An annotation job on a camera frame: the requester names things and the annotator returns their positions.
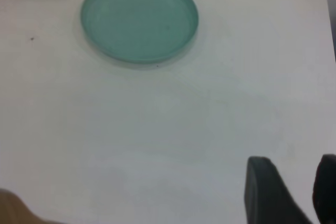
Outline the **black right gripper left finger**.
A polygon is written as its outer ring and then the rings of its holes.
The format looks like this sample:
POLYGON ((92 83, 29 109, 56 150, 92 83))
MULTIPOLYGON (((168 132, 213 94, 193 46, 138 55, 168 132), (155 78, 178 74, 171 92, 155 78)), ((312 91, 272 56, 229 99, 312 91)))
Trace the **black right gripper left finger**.
POLYGON ((266 157, 251 156, 247 161, 244 202, 248 224, 311 223, 266 157))

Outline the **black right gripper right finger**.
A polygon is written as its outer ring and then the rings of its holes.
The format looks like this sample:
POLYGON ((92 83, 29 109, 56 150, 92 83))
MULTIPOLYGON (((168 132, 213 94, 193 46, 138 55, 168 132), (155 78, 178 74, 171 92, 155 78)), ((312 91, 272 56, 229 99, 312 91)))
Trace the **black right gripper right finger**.
POLYGON ((324 154, 318 165, 312 201, 320 223, 335 223, 335 155, 324 154))

